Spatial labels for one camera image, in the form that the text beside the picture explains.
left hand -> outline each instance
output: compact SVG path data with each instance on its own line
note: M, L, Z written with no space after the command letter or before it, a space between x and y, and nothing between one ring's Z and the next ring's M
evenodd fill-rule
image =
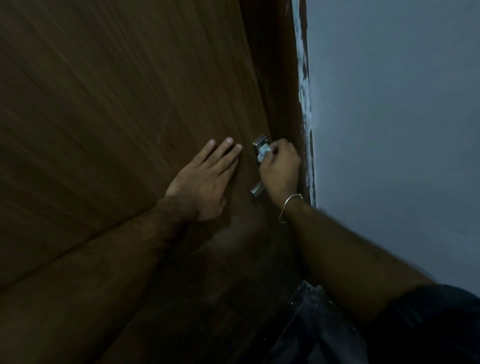
M187 203L197 221L219 217L227 203L223 193L242 151L242 146L237 144L225 154L232 144L233 139L229 137L210 155L215 147L215 140L210 140L178 173L168 187L165 197L174 197Z

dark sleeve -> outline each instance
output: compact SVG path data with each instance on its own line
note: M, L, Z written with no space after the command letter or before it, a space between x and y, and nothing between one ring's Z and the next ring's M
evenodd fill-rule
M480 363L480 299L452 286L418 288L380 313L367 344L370 364Z

hand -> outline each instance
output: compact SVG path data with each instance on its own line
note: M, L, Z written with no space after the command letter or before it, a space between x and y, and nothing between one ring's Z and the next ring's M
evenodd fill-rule
M201 152L175 177L165 197L175 197L187 204L197 221L219 217L227 203L223 193L238 164L242 146L231 147L227 138L211 155L215 140L210 140Z
M274 156L268 152L260 165L260 178L273 203L282 208L293 194L297 193L300 157L286 139L280 139L270 145Z

right hand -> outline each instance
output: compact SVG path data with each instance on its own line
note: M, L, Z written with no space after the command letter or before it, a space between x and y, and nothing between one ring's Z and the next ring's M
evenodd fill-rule
M285 201L297 193L300 156L286 139L273 142L270 147L277 155L266 154L260 165L260 178L273 203L281 209Z

wooden door frame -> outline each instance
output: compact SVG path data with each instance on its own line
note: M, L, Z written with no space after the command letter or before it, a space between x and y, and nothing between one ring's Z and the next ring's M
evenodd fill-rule
M272 139L286 138L299 151L300 192L315 206L306 1L240 0L240 6Z

